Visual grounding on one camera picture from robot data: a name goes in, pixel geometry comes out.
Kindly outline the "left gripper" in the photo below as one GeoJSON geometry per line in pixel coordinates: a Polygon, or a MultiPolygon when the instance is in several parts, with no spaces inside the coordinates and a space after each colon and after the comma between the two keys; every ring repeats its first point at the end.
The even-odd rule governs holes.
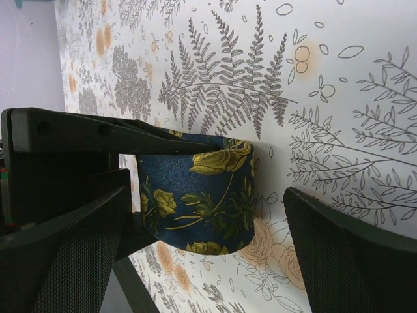
{"type": "MultiPolygon", "coordinates": [[[[216,144],[188,141],[140,120],[40,108],[4,110],[1,126],[3,145],[17,152],[1,158],[3,235],[67,214],[121,186],[129,188],[129,170],[121,169],[111,153],[190,155],[218,150],[216,144]]],[[[115,260],[155,242],[141,213],[131,213],[115,260]]]]}

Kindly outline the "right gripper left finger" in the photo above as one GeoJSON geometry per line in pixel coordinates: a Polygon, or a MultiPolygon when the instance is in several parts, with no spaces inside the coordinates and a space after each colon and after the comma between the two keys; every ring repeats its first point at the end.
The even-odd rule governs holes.
{"type": "Polygon", "coordinates": [[[99,312],[128,216],[118,188],[1,237],[2,312],[99,312]]]}

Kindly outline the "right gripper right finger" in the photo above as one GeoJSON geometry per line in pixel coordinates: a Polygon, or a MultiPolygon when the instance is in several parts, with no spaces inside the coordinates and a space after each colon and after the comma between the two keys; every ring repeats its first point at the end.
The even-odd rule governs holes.
{"type": "Polygon", "coordinates": [[[416,240],[293,187],[286,217],[312,312],[415,312],[416,240]]]}

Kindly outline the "navy yellow floral tie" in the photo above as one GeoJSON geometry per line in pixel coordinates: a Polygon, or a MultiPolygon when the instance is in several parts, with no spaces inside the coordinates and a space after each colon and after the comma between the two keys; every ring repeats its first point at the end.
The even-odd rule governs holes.
{"type": "Polygon", "coordinates": [[[254,237],[255,150],[246,140],[170,132],[217,151],[138,155],[142,221],[160,241],[202,255],[231,254],[254,237]]]}

